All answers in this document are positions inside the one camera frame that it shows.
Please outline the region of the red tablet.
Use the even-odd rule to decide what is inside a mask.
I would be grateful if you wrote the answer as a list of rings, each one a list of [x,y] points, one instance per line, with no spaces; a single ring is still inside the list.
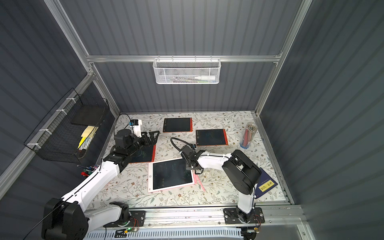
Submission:
[[[164,133],[182,133],[182,132],[192,132],[192,131],[193,131],[192,118],[164,119],[164,124],[163,124]]]
[[[156,154],[156,145],[142,147],[138,150],[134,155],[132,155],[132,159],[130,161],[133,163],[150,163],[155,160]]]
[[[226,146],[228,145],[225,129],[196,130],[197,146]]]

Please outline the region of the clear cup of pencils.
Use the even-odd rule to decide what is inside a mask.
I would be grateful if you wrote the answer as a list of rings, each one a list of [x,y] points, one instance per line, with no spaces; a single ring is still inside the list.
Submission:
[[[257,128],[256,124],[248,123],[246,125],[242,141],[240,142],[241,148],[247,149],[250,147],[251,142],[253,141],[257,130],[258,130],[258,128]]]

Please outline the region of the pink stylus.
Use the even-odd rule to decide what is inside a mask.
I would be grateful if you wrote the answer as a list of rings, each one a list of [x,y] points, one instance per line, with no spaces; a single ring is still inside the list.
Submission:
[[[194,177],[195,177],[195,180],[196,180],[197,184],[199,185],[199,187],[203,190],[203,192],[206,192],[206,189],[204,188],[204,185],[202,184],[202,182],[199,178],[199,175],[194,174]]]

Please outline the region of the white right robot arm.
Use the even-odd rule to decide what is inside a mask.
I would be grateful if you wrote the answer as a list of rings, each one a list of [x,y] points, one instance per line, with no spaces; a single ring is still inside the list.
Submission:
[[[203,150],[198,152],[185,145],[179,150],[186,161],[187,170],[215,169],[224,171],[232,185],[239,192],[236,211],[242,223],[248,223],[253,218],[255,191],[261,169],[242,151],[235,150],[231,154],[212,154]]]

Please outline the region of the pink cup of markers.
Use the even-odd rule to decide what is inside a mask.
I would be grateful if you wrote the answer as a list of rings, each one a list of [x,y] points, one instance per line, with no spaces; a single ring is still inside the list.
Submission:
[[[87,178],[99,168],[99,165],[93,165],[89,167],[77,165],[77,167],[82,169],[81,176]]]

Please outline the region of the white marker in basket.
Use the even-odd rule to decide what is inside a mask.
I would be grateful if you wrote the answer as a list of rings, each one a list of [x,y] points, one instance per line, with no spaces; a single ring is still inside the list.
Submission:
[[[204,82],[215,82],[216,76],[196,76],[194,79],[198,81],[204,81]]]

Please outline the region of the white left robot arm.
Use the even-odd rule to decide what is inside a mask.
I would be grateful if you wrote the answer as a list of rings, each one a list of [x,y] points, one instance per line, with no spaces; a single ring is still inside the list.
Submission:
[[[42,238],[44,240],[82,240],[87,233],[109,223],[127,225],[131,215],[129,206],[112,202],[106,207],[89,211],[94,197],[132,161],[143,147],[154,146],[159,131],[143,132],[140,137],[123,129],[115,135],[114,150],[82,183],[60,199],[52,198],[44,208]]]

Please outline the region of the pink white writing tablet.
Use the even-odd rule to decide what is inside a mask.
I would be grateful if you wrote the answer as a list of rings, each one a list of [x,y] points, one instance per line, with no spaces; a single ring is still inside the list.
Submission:
[[[150,162],[148,165],[148,192],[154,193],[182,188],[196,183],[194,173],[187,170],[182,158]]]

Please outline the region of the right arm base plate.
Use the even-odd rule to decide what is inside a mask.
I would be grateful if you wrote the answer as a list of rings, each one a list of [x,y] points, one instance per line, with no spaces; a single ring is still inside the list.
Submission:
[[[235,224],[256,224],[260,225],[265,223],[264,214],[261,208],[252,208],[251,211],[246,214],[240,209],[236,208],[225,208],[223,209],[225,223],[227,225]]]

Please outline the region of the dark blue notebook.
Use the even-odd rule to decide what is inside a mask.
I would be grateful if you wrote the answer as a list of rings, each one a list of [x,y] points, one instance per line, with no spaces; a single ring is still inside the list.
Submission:
[[[262,174],[258,179],[258,183],[256,185],[255,196],[256,199],[261,198],[263,195],[268,193],[270,190],[275,188],[278,183],[268,175],[262,168],[260,168]]]

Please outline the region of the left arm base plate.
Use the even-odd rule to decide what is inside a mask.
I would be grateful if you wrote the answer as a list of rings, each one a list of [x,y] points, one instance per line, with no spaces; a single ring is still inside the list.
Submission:
[[[129,211],[127,218],[103,225],[104,228],[138,228],[144,226],[146,211]]]

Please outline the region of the yellow sticky notes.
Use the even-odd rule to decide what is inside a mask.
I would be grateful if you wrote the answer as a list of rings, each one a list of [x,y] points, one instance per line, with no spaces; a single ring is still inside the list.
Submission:
[[[89,145],[91,144],[91,141],[96,135],[97,130],[98,130],[98,127],[87,126],[87,128],[83,131],[81,135],[81,140],[78,145],[78,150],[88,149]]]

